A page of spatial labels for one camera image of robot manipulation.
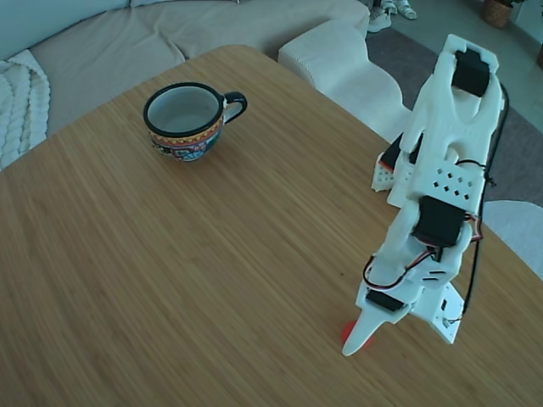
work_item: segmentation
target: bamboo tabletop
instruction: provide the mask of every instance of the bamboo tabletop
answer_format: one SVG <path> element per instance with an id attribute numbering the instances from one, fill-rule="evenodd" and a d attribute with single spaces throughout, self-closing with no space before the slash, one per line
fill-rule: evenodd
<path id="1" fill-rule="evenodd" d="M 249 100 L 190 164 L 158 155 L 142 119 L 177 81 Z M 541 406 L 543 282 L 488 230 L 453 345 L 408 316 L 341 354 L 397 213 L 370 188 L 385 147 L 246 47 L 49 138 L 0 173 L 0 405 Z"/>

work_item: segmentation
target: mug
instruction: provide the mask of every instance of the mug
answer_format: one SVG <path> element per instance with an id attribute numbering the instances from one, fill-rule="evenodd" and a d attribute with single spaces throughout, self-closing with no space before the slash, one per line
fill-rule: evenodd
<path id="1" fill-rule="evenodd" d="M 188 162 L 210 151 L 224 125 L 246 108 L 247 99 L 240 92 L 221 95 L 203 83 L 182 82 L 156 92 L 145 103 L 143 120 L 153 147 Z"/>

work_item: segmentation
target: white throw blanket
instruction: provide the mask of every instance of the white throw blanket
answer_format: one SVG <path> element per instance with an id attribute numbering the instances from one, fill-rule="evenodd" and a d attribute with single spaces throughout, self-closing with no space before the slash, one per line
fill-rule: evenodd
<path id="1" fill-rule="evenodd" d="M 0 61 L 0 170 L 45 140 L 49 81 L 30 51 Z"/>

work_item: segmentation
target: red object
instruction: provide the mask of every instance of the red object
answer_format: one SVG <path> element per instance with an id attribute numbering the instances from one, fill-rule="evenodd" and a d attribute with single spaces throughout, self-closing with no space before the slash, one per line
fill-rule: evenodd
<path id="1" fill-rule="evenodd" d="M 349 337 L 350 333 L 353 332 L 353 328 L 356 325 L 356 320 L 349 321 L 345 324 L 345 327 L 343 328 L 343 331 L 341 332 L 341 341 L 343 344 L 347 342 L 347 338 Z M 362 345 L 362 349 L 367 348 L 370 346 L 373 342 L 373 337 L 369 337 L 369 339 Z"/>

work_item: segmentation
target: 3d printed robot arm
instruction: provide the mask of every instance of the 3d printed robot arm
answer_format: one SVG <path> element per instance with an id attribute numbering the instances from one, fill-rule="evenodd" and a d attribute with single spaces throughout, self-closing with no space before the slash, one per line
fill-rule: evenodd
<path id="1" fill-rule="evenodd" d="M 410 313 L 453 343 L 463 300 L 451 280 L 482 237 L 484 168 L 503 109 L 497 69 L 493 53 L 449 35 L 406 130 L 379 155 L 372 187 L 392 188 L 388 202 L 400 212 L 362 272 L 362 312 L 343 354 Z"/>

